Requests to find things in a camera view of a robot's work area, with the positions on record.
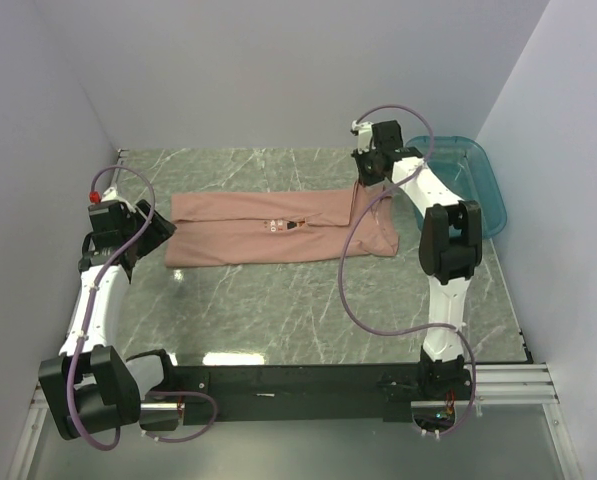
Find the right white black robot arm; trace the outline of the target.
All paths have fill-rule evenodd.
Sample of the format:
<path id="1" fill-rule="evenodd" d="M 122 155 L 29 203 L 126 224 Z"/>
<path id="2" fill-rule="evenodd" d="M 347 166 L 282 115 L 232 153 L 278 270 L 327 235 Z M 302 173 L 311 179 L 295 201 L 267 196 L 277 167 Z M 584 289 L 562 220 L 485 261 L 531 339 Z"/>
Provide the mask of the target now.
<path id="1" fill-rule="evenodd" d="M 460 334 L 466 294 L 482 261 L 481 208 L 450 190 L 419 150 L 404 146 L 397 121 L 354 121 L 351 132 L 357 137 L 352 157 L 361 183 L 392 181 L 423 218 L 418 257 L 429 280 L 430 327 L 416 378 L 422 395 L 438 399 L 471 382 Z"/>

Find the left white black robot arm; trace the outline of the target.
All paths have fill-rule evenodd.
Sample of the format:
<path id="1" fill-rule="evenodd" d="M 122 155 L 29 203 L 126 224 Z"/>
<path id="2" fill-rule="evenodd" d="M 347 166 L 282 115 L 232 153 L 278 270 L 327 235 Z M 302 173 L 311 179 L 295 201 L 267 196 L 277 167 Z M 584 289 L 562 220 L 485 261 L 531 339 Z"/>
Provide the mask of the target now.
<path id="1" fill-rule="evenodd" d="M 40 386 L 65 440 L 133 424 L 146 395 L 164 402 L 178 388 L 165 350 L 124 360 L 114 347 L 134 267 L 173 235 L 174 225 L 146 200 L 134 206 L 103 200 L 88 214 L 91 230 L 81 248 L 81 287 L 66 340 L 39 367 Z"/>

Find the pink printed t shirt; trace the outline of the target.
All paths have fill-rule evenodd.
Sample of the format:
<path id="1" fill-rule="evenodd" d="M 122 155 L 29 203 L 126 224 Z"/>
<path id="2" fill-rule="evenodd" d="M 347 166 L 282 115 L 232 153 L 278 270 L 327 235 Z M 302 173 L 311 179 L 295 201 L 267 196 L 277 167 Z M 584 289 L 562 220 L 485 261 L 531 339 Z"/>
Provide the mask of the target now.
<path id="1" fill-rule="evenodd" d="M 164 263 L 181 269 L 336 259 L 352 227 L 348 255 L 393 257 L 399 235 L 391 199 L 363 212 L 379 193 L 355 183 L 342 190 L 175 194 L 176 231 Z"/>

